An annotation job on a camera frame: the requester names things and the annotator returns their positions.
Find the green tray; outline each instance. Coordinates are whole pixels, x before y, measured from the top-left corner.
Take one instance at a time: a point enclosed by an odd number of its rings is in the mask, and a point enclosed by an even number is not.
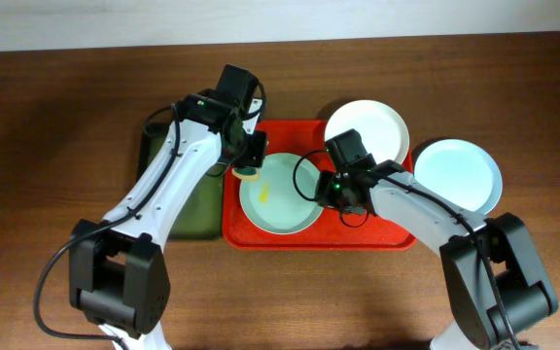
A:
[[[167,130],[167,124],[152,124],[153,129]],[[137,178],[153,161],[163,145],[165,137],[149,138],[142,136],[142,147]],[[218,174],[224,169],[216,164],[209,169],[210,174]],[[215,239],[222,235],[222,197],[224,195],[224,176],[203,176],[185,202],[176,218],[169,238],[172,239]]]

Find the white plate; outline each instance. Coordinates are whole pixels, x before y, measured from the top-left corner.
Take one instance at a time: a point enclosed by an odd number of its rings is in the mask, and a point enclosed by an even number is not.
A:
[[[462,140],[443,140],[416,160],[416,180],[462,208],[489,213],[503,193],[501,171],[480,147]]]
[[[392,159],[402,163],[409,149],[405,122],[394,109],[370,100],[347,103],[340,107],[326,125],[326,141],[350,129],[362,137],[367,152],[377,163]]]
[[[275,234],[292,234],[308,228],[323,212],[315,202],[299,196],[293,185],[293,169],[299,156],[274,154],[264,158],[259,181],[241,181],[239,200],[248,219],[257,227]],[[308,159],[299,165],[297,185],[314,197],[319,170]]]

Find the brown wooden surface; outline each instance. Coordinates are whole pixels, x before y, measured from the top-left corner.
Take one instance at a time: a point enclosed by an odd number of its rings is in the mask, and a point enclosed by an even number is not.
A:
[[[142,121],[215,85],[225,63],[265,83],[270,119],[327,118],[369,98],[395,108],[412,146],[476,143],[499,164],[493,212],[521,217],[560,297],[560,33],[0,53],[0,349],[109,349],[33,322],[40,270],[80,218],[134,184]],[[429,339],[451,321],[438,258],[406,252],[244,252],[170,242],[164,331],[177,349],[324,349]],[[96,333],[48,282],[49,325]],[[560,310],[521,339],[560,349]]]

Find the red tray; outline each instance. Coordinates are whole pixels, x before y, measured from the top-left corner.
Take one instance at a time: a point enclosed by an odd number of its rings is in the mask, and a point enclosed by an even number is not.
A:
[[[257,129],[265,131],[269,139],[267,154],[292,153],[304,155],[322,149],[327,121],[263,121]],[[320,170],[333,170],[327,154],[309,158]],[[403,166],[412,171],[410,154]],[[416,238],[405,229],[381,218],[369,217],[359,228],[342,224],[338,212],[324,209],[319,219],[309,228],[288,235],[265,232],[252,224],[239,203],[240,180],[228,172],[224,180],[224,209],[222,233],[233,247],[256,250],[404,250]],[[346,215],[345,222],[358,225],[365,217]]]

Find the white wall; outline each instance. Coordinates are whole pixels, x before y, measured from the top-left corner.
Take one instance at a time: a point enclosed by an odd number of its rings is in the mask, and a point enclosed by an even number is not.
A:
[[[560,30],[560,0],[0,0],[0,51]]]

